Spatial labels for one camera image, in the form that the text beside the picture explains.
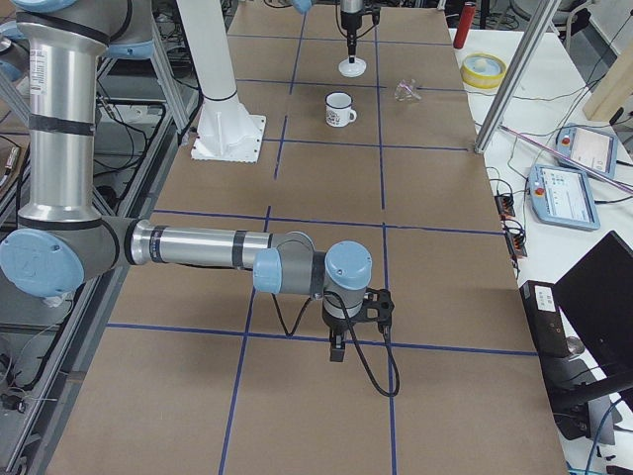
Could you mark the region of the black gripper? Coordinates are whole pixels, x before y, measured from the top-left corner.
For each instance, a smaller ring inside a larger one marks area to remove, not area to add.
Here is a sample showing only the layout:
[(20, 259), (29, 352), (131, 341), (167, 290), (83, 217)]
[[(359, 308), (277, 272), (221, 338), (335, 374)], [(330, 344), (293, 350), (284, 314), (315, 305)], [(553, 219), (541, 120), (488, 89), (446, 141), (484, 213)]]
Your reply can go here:
[(344, 334), (357, 324), (376, 324), (382, 337), (390, 341), (394, 308), (391, 292), (387, 289), (367, 288), (362, 300), (356, 302), (334, 290), (325, 290), (322, 318), (330, 328), (329, 361), (344, 361)]
[(381, 6), (374, 1), (341, 0), (339, 8), (340, 25), (346, 35), (348, 62), (352, 64), (356, 60), (357, 31), (362, 26), (362, 18), (370, 15), (372, 26), (377, 26), (380, 22)]

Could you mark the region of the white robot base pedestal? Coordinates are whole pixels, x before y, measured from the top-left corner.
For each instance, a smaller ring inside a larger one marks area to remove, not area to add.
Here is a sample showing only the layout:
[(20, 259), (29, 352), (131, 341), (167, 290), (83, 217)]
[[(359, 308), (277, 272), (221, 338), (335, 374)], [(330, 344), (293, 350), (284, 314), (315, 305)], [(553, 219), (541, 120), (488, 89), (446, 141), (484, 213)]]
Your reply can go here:
[(250, 114), (239, 99), (221, 3), (182, 0), (177, 6), (203, 96), (192, 157), (254, 163), (266, 118)]

